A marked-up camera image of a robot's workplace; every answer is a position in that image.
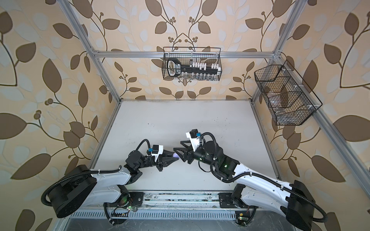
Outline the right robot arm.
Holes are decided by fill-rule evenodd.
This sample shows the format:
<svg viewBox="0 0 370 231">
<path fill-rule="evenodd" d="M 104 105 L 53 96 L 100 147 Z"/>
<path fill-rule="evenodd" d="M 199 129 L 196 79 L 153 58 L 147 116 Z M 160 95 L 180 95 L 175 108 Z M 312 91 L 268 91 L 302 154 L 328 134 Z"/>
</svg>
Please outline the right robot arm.
<svg viewBox="0 0 370 231">
<path fill-rule="evenodd" d="M 310 231 L 313 222 L 325 223 L 328 214 L 316 204 L 312 194 L 300 181 L 284 182 L 261 174 L 224 154 L 210 132 L 197 129 L 186 133 L 187 140 L 174 152 L 191 164 L 194 160 L 209 165 L 210 172 L 223 183 L 235 183 L 233 203 L 265 208 L 286 218 L 294 227 Z"/>
</svg>

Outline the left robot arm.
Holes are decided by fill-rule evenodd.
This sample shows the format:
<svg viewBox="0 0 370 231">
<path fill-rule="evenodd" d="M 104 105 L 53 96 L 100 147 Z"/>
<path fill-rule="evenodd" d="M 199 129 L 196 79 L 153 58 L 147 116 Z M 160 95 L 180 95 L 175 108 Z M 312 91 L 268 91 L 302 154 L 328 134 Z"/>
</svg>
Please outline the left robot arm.
<svg viewBox="0 0 370 231">
<path fill-rule="evenodd" d="M 174 152 L 162 145 L 147 144 L 146 154 L 138 148 L 131 151 L 124 166 L 113 170 L 89 169 L 85 165 L 75 167 L 70 173 L 49 186 L 41 195 L 41 202 L 52 207 L 58 218 L 64 218 L 80 207 L 102 204 L 129 208 L 133 199 L 126 186 L 136 182 L 142 168 L 155 167 L 158 171 L 179 159 Z"/>
</svg>

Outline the black tool in basket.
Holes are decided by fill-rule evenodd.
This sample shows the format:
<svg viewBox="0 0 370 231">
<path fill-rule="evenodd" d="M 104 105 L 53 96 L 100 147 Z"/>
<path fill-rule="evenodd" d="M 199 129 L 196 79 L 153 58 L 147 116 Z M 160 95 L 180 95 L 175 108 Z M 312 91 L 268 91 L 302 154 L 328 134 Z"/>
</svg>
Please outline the black tool in basket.
<svg viewBox="0 0 370 231">
<path fill-rule="evenodd" d="M 221 76 L 222 68 L 219 64 L 207 64 L 189 60 L 189 64 L 185 61 L 180 61 L 177 58 L 169 58 L 164 63 L 164 70 L 167 71 L 170 77 L 186 77 L 190 76 Z"/>
</svg>

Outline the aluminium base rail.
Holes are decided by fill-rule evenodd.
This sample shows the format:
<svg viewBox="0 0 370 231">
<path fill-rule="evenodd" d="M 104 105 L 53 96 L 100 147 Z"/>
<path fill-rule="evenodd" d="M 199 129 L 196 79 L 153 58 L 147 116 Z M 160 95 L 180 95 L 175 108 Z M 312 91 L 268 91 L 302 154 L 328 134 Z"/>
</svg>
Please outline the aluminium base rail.
<svg viewBox="0 0 370 231">
<path fill-rule="evenodd" d="M 124 208 L 114 205 L 82 207 L 71 218 L 140 220 L 214 220 L 245 221 L 252 212 L 254 219 L 286 221 L 267 206 L 238 208 L 231 203 L 230 191 L 132 191 Z"/>
</svg>

